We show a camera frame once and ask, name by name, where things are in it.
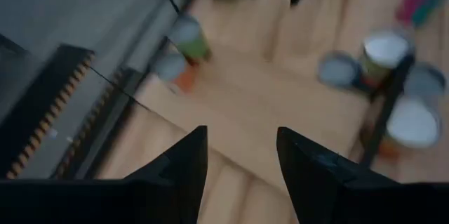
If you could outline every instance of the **pink object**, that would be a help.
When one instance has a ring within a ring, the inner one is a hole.
[[[411,24],[413,13],[425,2],[426,0],[403,0],[396,12],[396,19],[404,24]]]

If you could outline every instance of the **wooden floor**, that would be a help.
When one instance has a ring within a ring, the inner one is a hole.
[[[368,102],[317,82],[326,51],[358,56],[364,37],[392,28],[400,0],[196,0],[212,59],[194,90],[175,95],[157,77],[141,86],[136,108],[100,173],[120,178],[155,158],[199,124],[208,125],[210,162],[200,223],[291,223],[293,211],[275,148],[278,126],[355,158]],[[413,33],[417,57],[449,74],[449,3]],[[448,130],[449,100],[441,101]],[[434,147],[375,169],[401,182],[449,180],[447,134]]]

